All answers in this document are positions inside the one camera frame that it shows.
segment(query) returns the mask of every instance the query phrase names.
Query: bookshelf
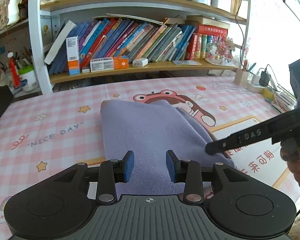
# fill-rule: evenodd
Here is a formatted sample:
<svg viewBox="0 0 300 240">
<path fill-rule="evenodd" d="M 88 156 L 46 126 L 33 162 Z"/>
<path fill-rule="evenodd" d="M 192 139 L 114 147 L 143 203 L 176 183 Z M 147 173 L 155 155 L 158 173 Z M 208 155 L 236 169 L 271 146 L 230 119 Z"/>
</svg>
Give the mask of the bookshelf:
<svg viewBox="0 0 300 240">
<path fill-rule="evenodd" d="M 248 0 L 247 19 L 237 17 L 238 23 L 246 26 L 243 47 L 245 47 L 247 43 L 250 4 L 251 0 Z M 44 63 L 44 54 L 51 47 L 52 40 L 48 40 L 42 29 L 45 25 L 48 25 L 52 37 L 55 39 L 55 36 L 65 19 L 77 22 L 78 20 L 84 20 L 86 18 L 92 19 L 93 16 L 102 16 L 107 12 L 143 16 L 156 20 L 164 17 L 175 17 L 177 15 L 182 15 L 183 18 L 186 15 L 201 15 L 232 23 L 236 23 L 235 15 L 212 6 L 188 0 L 61 0 L 44 5 L 40 5 L 40 0 L 29 0 L 28 11 L 31 12 L 29 13 L 29 33 L 34 68 L 43 94 L 52 93 L 52 87 L 55 83 L 88 77 L 164 70 L 236 70 L 234 67 L 212 65 L 202 60 L 200 61 L 200 63 L 202 63 L 200 66 L 180 66 L 174 65 L 171 62 L 163 62 L 149 63 L 143 68 L 134 68 L 130 66 L 125 70 L 110 70 L 75 76 L 69 76 L 68 73 L 61 73 L 50 76 L 48 74 L 47 66 Z M 157 15 L 158 17 L 150 17 L 148 14 Z"/>
<path fill-rule="evenodd" d="M 156 63 L 149 63 L 145 67 L 133 67 L 132 64 L 129 64 L 129 68 L 127 69 L 116 69 L 116 70 L 104 70 L 104 71 L 97 71 L 97 72 L 90 72 L 90 73 L 83 73 L 79 75 L 72 75 L 69 76 L 68 72 L 60 73 L 60 74 L 53 74 L 50 75 L 50 82 L 54 83 L 61 83 L 65 81 L 83 79 L 83 78 L 90 78 L 90 77 L 100 77 L 100 76 L 107 76 L 107 75 L 119 75 L 119 74 L 128 74 L 128 73 L 140 73 L 140 72 L 153 72 L 153 71 L 175 71 L 175 70 L 210 70 L 210 69 L 218 69 L 218 70 L 234 70 L 236 71 L 236 67 L 228 67 L 228 66 L 218 66 L 213 65 L 204 59 L 195 60 L 201 65 L 174 65 L 170 61 L 165 62 L 156 62 Z"/>
<path fill-rule="evenodd" d="M 206 4 L 188 0 L 61 0 L 40 6 L 40 10 L 50 16 L 60 13 L 72 12 L 83 9 L 102 7 L 160 7 L 167 9 L 179 9 L 183 11 L 196 10 L 206 16 L 220 20 L 235 22 L 235 15 L 227 11 Z M 246 24 L 247 19 L 237 17 L 241 24 Z"/>
</svg>

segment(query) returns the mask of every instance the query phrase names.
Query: purple towel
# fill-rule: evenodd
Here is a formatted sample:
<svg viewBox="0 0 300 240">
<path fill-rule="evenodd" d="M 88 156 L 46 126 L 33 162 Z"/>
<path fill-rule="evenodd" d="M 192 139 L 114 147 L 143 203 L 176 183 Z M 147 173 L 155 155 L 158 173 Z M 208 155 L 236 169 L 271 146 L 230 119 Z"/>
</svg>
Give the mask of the purple towel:
<svg viewBox="0 0 300 240">
<path fill-rule="evenodd" d="M 122 159 L 129 150 L 135 164 L 128 183 L 117 183 L 117 195 L 163 195 L 183 192 L 184 183 L 174 184 L 166 167 L 166 152 L 178 159 L 191 159 L 212 167 L 223 162 L 234 167 L 222 153 L 205 153 L 212 139 L 205 128 L 180 108 L 165 100 L 151 104 L 120 100 L 104 101 L 101 123 L 106 159 Z"/>
</svg>

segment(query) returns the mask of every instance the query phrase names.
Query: black charger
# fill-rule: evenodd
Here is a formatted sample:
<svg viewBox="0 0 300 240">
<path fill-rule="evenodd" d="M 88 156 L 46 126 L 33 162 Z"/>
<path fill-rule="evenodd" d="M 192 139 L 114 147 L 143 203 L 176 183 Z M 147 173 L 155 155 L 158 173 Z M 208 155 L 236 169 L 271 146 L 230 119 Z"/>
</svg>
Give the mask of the black charger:
<svg viewBox="0 0 300 240">
<path fill-rule="evenodd" d="M 267 72 L 267 68 L 261 72 L 261 77 L 259 80 L 260 86 L 267 87 L 269 85 L 270 75 Z"/>
</svg>

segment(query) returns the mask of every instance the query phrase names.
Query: cartoon frog print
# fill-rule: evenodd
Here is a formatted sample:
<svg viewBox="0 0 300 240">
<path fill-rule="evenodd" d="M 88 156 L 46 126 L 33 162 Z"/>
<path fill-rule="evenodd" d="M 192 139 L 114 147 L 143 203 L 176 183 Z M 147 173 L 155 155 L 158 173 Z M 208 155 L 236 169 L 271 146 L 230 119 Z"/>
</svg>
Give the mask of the cartoon frog print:
<svg viewBox="0 0 300 240">
<path fill-rule="evenodd" d="M 172 90 L 162 90 L 159 93 L 151 92 L 151 94 L 138 94 L 133 97 L 136 102 L 150 104 L 157 100 L 166 100 L 174 107 L 180 107 L 188 114 L 193 116 L 197 121 L 204 122 L 208 126 L 214 126 L 216 119 L 207 111 L 198 106 L 192 99 L 184 95 L 177 95 Z"/>
</svg>

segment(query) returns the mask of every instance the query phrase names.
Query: white metal frame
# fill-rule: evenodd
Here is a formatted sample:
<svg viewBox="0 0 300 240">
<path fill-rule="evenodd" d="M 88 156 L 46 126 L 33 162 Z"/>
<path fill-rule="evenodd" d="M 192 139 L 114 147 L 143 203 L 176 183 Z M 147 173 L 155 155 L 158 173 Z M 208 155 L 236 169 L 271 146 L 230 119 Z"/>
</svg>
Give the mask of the white metal frame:
<svg viewBox="0 0 300 240">
<path fill-rule="evenodd" d="M 29 0 L 28 2 L 28 14 L 29 14 L 29 34 L 31 49 L 33 53 L 34 69 L 37 74 L 38 82 L 42 94 L 52 93 L 52 86 L 50 78 L 45 65 L 42 34 L 40 25 L 40 0 Z"/>
<path fill-rule="evenodd" d="M 173 4 L 162 4 L 162 3 L 155 3 L 155 2 L 104 2 L 104 3 L 96 3 L 96 4 L 87 4 L 87 5 L 79 5 L 73 6 L 69 8 L 59 9 L 52 12 L 40 10 L 40 0 L 29 0 L 28 3 L 28 11 L 29 11 L 29 33 L 30 33 L 30 41 L 31 41 L 31 48 L 33 52 L 33 59 L 34 59 L 34 68 L 37 73 L 39 86 L 43 94 L 52 93 L 52 85 L 50 83 L 50 78 L 47 70 L 47 66 L 44 63 L 44 52 L 46 52 L 50 47 L 51 44 L 43 46 L 42 44 L 42 34 L 41 34 L 41 24 L 40 24 L 40 16 L 50 16 L 51 23 L 52 23 L 52 30 L 53 30 L 53 38 L 56 38 L 56 33 L 58 33 L 60 29 L 60 14 L 78 11 L 78 10 L 85 10 L 91 8 L 105 8 L 105 7 L 151 7 L 151 8 L 166 8 L 169 10 L 178 10 L 178 11 L 185 11 L 192 14 L 197 15 L 205 15 L 210 17 L 215 17 L 216 15 L 208 12 L 203 12 L 201 10 L 187 8 L 183 6 L 177 6 Z M 250 20 L 250 7 L 251 7 L 251 0 L 248 0 L 248 15 L 247 15 L 247 22 L 238 21 L 239 24 L 246 25 L 245 31 L 245 38 L 243 43 L 243 50 L 241 57 L 244 55 L 244 48 L 247 44 L 247 36 L 248 36 L 248 27 L 249 27 L 249 20 Z M 235 20 L 230 20 L 228 18 L 220 17 L 221 20 L 226 20 L 230 22 L 236 22 Z"/>
</svg>

